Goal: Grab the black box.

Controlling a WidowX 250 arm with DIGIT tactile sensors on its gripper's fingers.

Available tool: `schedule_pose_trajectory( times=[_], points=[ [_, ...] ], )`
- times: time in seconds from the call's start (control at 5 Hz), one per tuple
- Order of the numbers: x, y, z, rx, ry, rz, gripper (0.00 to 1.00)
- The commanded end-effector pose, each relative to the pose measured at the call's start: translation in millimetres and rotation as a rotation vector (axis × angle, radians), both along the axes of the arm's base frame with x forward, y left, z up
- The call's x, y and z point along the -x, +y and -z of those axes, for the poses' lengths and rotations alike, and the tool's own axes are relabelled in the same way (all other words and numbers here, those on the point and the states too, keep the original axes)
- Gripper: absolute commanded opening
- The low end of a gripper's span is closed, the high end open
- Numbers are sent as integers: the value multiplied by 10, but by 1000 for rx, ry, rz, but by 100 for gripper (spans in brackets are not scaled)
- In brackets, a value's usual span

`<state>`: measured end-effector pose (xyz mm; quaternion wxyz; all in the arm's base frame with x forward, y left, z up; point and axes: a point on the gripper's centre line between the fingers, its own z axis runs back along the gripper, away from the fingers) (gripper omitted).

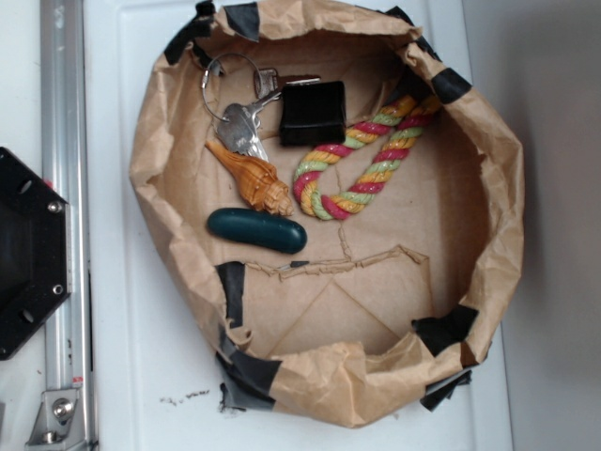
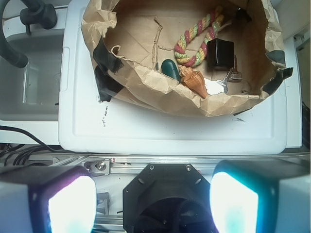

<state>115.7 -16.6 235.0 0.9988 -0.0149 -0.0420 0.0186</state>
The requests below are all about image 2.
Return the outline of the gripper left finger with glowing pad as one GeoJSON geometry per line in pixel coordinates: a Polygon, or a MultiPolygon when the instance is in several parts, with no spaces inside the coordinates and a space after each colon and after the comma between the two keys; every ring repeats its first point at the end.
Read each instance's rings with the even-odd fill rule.
{"type": "Polygon", "coordinates": [[[96,206],[96,185],[83,166],[0,169],[2,233],[89,233],[96,206]]]}

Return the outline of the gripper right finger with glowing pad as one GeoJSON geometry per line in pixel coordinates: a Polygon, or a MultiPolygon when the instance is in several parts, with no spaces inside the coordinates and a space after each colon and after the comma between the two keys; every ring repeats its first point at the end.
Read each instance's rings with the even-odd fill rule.
{"type": "Polygon", "coordinates": [[[310,165],[222,160],[214,169],[209,202],[221,233],[309,233],[310,165]]]}

